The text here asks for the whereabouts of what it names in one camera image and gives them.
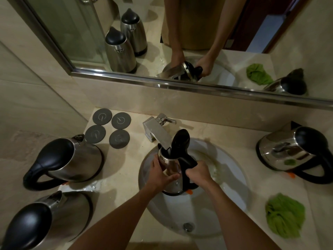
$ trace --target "sink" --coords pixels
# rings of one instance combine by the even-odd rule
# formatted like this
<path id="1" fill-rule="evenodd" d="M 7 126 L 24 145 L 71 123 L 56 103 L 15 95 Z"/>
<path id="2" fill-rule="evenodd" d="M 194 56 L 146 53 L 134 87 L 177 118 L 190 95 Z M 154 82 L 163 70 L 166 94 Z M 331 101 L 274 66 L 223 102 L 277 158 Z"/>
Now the sink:
<path id="1" fill-rule="evenodd" d="M 195 65 L 198 62 L 198 60 L 201 59 L 201 56 L 188 56 L 185 57 L 185 59 L 192 65 Z M 159 73 L 164 72 L 168 69 L 170 69 L 170 63 L 167 64 L 163 68 L 163 70 L 160 70 Z M 214 62 L 211 74 L 201 78 L 200 80 L 198 80 L 198 82 L 214 84 L 214 85 L 224 85 L 230 87 L 238 86 L 238 80 L 236 79 L 235 75 L 231 71 L 229 71 L 229 68 L 227 68 L 225 65 L 223 65 L 223 63 L 221 63 L 218 60 Z"/>
<path id="2" fill-rule="evenodd" d="M 153 148 L 143 160 L 139 170 L 139 188 L 145 185 L 150 163 L 158 148 Z M 235 160 L 219 147 L 199 139 L 191 138 L 188 153 L 196 160 L 203 160 L 211 176 L 239 208 L 246 210 L 249 189 L 245 176 Z M 159 193 L 148 204 L 148 210 L 162 225 L 182 235 L 195 238 L 220 237 L 221 228 L 213 205 L 202 188 L 193 194 L 183 193 L 168 196 Z"/>

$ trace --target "hand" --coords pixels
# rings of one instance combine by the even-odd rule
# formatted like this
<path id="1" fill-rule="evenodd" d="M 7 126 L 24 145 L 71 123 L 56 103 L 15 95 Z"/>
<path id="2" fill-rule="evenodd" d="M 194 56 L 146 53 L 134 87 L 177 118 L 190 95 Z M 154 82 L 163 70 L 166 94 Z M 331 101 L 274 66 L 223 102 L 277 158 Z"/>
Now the hand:
<path id="1" fill-rule="evenodd" d="M 203 69 L 201 75 L 199 76 L 200 78 L 210 75 L 214 66 L 214 62 L 215 59 L 208 54 L 206 54 L 200 60 L 198 60 L 198 62 L 195 64 L 195 67 L 200 66 Z"/>
<path id="2" fill-rule="evenodd" d="M 160 193 L 165 187 L 177 180 L 180 177 L 180 174 L 173 174 L 171 176 L 166 176 L 162 172 L 162 168 L 159 163 L 159 159 L 157 158 L 157 154 L 154 156 L 154 159 L 150 165 L 149 178 L 145 185 L 148 189 L 150 189 L 154 196 Z"/>
<path id="3" fill-rule="evenodd" d="M 172 55 L 171 55 L 171 67 L 178 66 L 185 61 L 185 56 L 183 53 L 183 50 L 172 50 Z"/>
<path id="4" fill-rule="evenodd" d="M 210 176 L 208 166 L 204 161 L 197 161 L 198 164 L 194 168 L 186 169 L 186 175 L 198 186 L 205 188 L 214 182 Z"/>

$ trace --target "mirror frame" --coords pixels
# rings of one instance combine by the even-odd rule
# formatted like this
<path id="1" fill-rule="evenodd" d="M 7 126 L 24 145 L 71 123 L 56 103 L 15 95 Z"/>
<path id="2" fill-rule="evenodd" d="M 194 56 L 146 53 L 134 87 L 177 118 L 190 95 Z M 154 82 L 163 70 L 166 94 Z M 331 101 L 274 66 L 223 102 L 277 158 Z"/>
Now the mirror frame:
<path id="1" fill-rule="evenodd" d="M 83 77 L 98 79 L 126 84 L 135 84 L 146 87 L 172 89 L 178 91 L 188 91 L 194 93 L 208 94 L 214 96 L 224 96 L 239 98 L 252 101 L 263 101 L 278 104 L 295 105 L 307 108 L 333 110 L 333 100 L 320 98 L 306 98 L 302 96 L 289 96 L 276 94 L 273 92 L 262 92 L 259 90 L 250 90 L 221 85 L 210 85 L 202 83 L 192 83 L 188 81 L 172 81 L 156 77 L 139 77 L 132 74 L 108 73 L 93 69 L 80 69 L 73 66 L 62 52 L 48 29 L 39 21 L 38 16 L 33 11 L 27 0 L 7 0 L 15 11 L 21 16 L 24 22 L 35 33 L 43 45 L 53 55 L 57 62 L 63 67 L 68 75 L 74 77 Z"/>

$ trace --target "sink drain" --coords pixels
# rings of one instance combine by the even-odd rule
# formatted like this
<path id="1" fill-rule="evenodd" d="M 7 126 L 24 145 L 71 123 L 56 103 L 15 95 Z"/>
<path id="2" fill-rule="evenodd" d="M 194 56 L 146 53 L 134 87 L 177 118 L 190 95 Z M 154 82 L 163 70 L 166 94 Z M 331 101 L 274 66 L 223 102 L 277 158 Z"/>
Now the sink drain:
<path id="1" fill-rule="evenodd" d="M 185 223 L 183 224 L 183 228 L 186 232 L 191 232 L 194 230 L 194 225 L 191 223 Z"/>

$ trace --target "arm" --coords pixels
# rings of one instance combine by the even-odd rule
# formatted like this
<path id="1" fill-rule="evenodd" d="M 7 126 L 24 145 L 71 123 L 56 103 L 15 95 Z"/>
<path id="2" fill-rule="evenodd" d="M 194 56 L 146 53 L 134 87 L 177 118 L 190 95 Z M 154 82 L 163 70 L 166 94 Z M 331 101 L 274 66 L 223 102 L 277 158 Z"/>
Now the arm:
<path id="1" fill-rule="evenodd" d="M 171 67 L 185 61 L 179 35 L 180 0 L 164 0 L 166 22 L 169 30 L 169 43 L 172 49 Z"/>
<path id="2" fill-rule="evenodd" d="M 234 28 L 245 2 L 246 0 L 225 0 L 214 43 L 208 53 L 195 65 L 196 67 L 201 66 L 203 68 L 202 77 L 211 73 L 214 62 Z"/>
<path id="3" fill-rule="evenodd" d="M 69 250 L 126 249 L 133 231 L 150 200 L 179 174 L 165 176 L 157 156 L 152 161 L 146 185 L 131 199 L 106 215 L 83 233 Z"/>
<path id="4" fill-rule="evenodd" d="M 228 250 L 281 250 L 211 178 L 207 165 L 186 170 L 186 175 L 202 187 L 210 197 Z"/>

